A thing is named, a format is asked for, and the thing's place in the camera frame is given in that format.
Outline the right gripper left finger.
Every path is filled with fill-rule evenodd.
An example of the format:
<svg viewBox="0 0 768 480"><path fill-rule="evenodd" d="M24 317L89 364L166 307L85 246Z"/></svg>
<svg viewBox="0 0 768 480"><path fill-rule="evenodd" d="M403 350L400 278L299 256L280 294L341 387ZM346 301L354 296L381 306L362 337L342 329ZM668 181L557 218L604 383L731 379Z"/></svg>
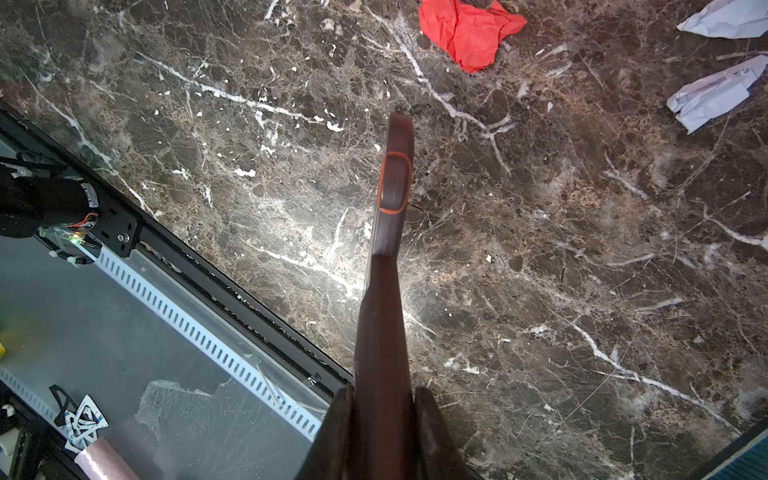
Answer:
<svg viewBox="0 0 768 480"><path fill-rule="evenodd" d="M353 398L352 385L336 393L296 480L345 479Z"/></svg>

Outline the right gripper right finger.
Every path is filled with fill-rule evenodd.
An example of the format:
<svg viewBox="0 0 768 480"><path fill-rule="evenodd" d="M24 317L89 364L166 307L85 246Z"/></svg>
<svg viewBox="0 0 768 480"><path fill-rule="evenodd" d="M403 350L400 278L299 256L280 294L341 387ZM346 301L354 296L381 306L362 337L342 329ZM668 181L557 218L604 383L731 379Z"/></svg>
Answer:
<svg viewBox="0 0 768 480"><path fill-rule="evenodd" d="M414 396L417 434L417 479L471 478L431 391L417 387Z"/></svg>

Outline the dark brown hand brush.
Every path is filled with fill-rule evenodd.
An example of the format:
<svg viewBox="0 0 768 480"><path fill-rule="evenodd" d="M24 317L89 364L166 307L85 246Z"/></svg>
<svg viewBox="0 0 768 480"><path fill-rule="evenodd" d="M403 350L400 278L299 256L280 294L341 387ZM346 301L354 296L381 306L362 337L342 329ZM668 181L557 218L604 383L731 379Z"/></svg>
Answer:
<svg viewBox="0 0 768 480"><path fill-rule="evenodd" d="M412 119L392 114L358 318L350 444L353 479L408 479L413 470L413 394L397 269L413 163Z"/></svg>

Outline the red paper scrap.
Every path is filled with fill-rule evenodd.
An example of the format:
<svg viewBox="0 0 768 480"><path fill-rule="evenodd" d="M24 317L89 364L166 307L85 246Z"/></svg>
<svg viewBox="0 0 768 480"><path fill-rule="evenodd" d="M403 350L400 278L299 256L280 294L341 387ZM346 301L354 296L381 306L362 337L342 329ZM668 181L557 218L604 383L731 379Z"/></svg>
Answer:
<svg viewBox="0 0 768 480"><path fill-rule="evenodd" d="M455 0L424 0L418 9L420 28L465 72L477 73L495 62L501 42L526 25L499 1L486 9Z"/></svg>

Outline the white paper scrap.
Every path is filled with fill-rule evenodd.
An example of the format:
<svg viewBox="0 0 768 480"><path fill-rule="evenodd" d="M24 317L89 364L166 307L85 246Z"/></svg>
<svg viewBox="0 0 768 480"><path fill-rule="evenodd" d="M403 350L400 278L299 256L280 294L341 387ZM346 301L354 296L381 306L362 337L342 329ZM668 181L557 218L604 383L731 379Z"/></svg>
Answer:
<svg viewBox="0 0 768 480"><path fill-rule="evenodd" d="M749 88L763 75L767 56L759 55L683 86L668 98L667 108L689 134L709 120L729 113L750 96Z"/></svg>
<svg viewBox="0 0 768 480"><path fill-rule="evenodd" d="M677 30L708 38L759 38L767 32L767 0L715 0Z"/></svg>

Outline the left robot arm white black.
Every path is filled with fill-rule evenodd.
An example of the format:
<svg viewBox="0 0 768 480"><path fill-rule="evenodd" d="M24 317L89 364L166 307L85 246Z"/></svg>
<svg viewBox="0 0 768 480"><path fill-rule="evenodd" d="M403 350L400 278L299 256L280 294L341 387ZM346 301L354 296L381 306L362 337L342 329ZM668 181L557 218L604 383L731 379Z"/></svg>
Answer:
<svg viewBox="0 0 768 480"><path fill-rule="evenodd" d="M1 235L34 236L49 227L91 227L100 209L90 183L68 178L17 176L1 167Z"/></svg>

